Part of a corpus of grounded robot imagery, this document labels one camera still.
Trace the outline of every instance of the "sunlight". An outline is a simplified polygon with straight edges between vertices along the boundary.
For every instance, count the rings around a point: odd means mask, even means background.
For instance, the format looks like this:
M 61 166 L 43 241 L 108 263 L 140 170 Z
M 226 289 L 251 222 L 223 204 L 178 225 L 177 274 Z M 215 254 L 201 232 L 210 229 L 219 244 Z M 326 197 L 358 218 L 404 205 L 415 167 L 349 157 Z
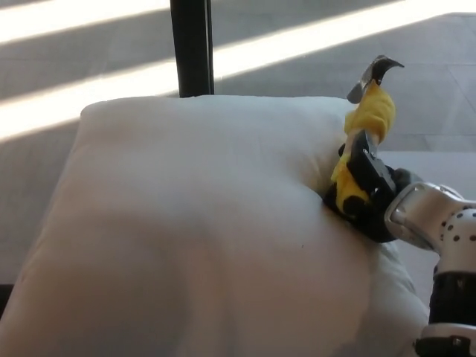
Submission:
M 218 79 L 236 76 L 425 21 L 450 13 L 448 3 L 449 1 L 435 0 L 398 1 L 235 43 L 218 49 L 213 55 L 215 76 Z
M 215 75 L 225 79 L 444 13 L 470 12 L 472 2 L 398 1 L 226 45 L 214 51 Z M 168 59 L 17 97 L 0 103 L 0 140 L 75 120 L 90 103 L 171 94 L 178 88 L 175 60 Z
M 144 15 L 168 0 L 50 0 L 0 10 L 0 44 Z

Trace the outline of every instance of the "white pillow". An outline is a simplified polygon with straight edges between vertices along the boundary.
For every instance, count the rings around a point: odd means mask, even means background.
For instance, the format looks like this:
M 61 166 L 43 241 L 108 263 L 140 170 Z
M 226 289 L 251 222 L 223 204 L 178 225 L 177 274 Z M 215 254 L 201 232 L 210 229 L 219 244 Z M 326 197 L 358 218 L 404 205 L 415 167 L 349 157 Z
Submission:
M 428 312 L 395 245 L 315 192 L 351 108 L 215 96 L 85 109 L 0 356 L 412 356 Z

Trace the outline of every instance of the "white fabric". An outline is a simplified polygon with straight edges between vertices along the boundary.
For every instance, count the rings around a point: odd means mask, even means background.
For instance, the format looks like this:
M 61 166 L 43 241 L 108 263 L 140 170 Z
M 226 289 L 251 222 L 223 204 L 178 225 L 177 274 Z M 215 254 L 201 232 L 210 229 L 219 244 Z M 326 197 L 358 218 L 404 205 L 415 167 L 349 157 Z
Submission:
M 90 106 L 0 323 L 2 357 L 412 356 L 395 245 L 321 204 L 335 98 Z

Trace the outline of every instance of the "gray floor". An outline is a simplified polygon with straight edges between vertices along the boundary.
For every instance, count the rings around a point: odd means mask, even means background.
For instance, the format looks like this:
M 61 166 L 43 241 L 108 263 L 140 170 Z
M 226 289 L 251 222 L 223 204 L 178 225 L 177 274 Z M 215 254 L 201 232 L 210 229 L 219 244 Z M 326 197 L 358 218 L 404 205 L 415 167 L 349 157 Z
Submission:
M 24 4 L 39 3 L 0 0 L 0 15 Z M 101 3 L 106 0 L 97 0 L 97 6 Z M 385 4 L 390 0 L 213 0 L 214 45 L 220 49 Z M 41 13 L 34 21 L 47 21 L 48 16 L 60 14 Z M 319 39 L 305 40 L 312 43 Z M 283 49 L 290 45 L 282 44 Z M 396 102 L 398 118 L 383 148 L 476 152 L 476 13 L 439 16 L 219 78 L 216 93 L 343 97 L 378 54 L 387 54 L 406 66 L 405 70 L 389 72 L 385 81 Z M 172 60 L 173 55 L 170 14 L 166 10 L 3 41 L 0 113 L 2 107 L 25 95 L 54 93 L 59 86 L 104 80 L 120 71 Z M 246 58 L 235 60 L 240 63 Z M 134 90 L 141 89 L 132 85 L 129 92 Z M 91 100 L 96 98 L 94 93 L 90 96 Z M 22 103 L 28 107 L 28 101 Z M 30 115 L 32 120 L 48 118 L 49 111 L 54 110 L 48 107 Z M 12 119 L 0 120 L 6 127 Z M 15 138 L 0 138 L 0 281 L 16 276 L 76 128 L 73 121 Z

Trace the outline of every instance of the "black pole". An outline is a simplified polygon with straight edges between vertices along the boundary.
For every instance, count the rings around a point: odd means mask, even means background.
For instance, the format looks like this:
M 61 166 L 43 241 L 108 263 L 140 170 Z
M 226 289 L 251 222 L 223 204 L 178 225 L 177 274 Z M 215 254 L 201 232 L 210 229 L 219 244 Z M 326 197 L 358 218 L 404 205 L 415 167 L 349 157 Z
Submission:
M 210 0 L 170 0 L 180 97 L 213 94 Z
M 0 284 L 0 318 L 13 290 L 13 284 Z

